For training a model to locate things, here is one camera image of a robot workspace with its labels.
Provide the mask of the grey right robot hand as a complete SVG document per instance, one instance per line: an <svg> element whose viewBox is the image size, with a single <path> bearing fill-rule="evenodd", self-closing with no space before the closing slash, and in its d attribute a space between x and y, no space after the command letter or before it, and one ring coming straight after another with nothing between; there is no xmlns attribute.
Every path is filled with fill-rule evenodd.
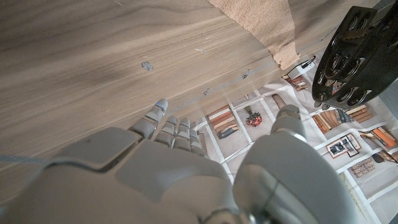
<svg viewBox="0 0 398 224"><path fill-rule="evenodd" d="M159 100L129 129L64 147L5 209L2 223L357 223L343 181L282 107L235 178Z"/></svg>

